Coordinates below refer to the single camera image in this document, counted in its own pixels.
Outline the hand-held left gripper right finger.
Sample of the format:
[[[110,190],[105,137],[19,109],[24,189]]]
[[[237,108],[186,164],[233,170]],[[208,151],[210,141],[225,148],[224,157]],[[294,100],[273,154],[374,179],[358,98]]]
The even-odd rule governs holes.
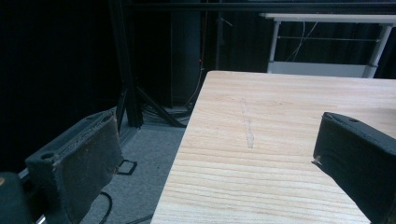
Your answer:
[[[396,224],[396,139],[344,115],[322,115],[313,163],[372,224]]]

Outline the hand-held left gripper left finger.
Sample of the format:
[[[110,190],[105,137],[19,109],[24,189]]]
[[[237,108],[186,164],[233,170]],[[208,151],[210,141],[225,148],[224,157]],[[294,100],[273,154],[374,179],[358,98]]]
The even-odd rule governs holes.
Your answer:
[[[78,224],[118,170],[123,157],[111,110],[82,119],[25,160],[43,189],[49,224]]]

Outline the black square floor bracket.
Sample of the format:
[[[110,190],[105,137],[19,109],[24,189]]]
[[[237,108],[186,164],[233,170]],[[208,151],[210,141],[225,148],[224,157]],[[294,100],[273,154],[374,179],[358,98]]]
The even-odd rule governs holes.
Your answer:
[[[132,175],[136,167],[136,161],[123,160],[119,164],[118,175]]]

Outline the white metal table frame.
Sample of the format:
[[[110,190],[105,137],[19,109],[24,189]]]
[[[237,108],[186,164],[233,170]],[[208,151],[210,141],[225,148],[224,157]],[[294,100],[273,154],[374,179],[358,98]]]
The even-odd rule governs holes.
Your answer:
[[[267,67],[268,74],[289,74],[327,77],[373,78],[390,33],[396,27],[396,15],[352,15],[352,14],[289,14],[260,13],[260,16],[275,23]],[[381,27],[375,48],[367,65],[337,63],[297,63],[275,60],[278,31],[282,22],[333,22],[379,24]]]

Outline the black metal frame stand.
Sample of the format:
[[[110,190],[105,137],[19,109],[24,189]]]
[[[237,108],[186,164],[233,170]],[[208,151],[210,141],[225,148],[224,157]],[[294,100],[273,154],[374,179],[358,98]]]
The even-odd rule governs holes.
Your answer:
[[[107,0],[107,2],[121,80],[121,92],[116,107],[118,126],[121,126],[123,116],[127,115],[128,125],[139,129],[144,123],[142,104],[146,103],[172,127],[185,128],[185,124],[169,114],[136,82],[133,55],[134,42],[132,32],[129,29],[127,0]]]

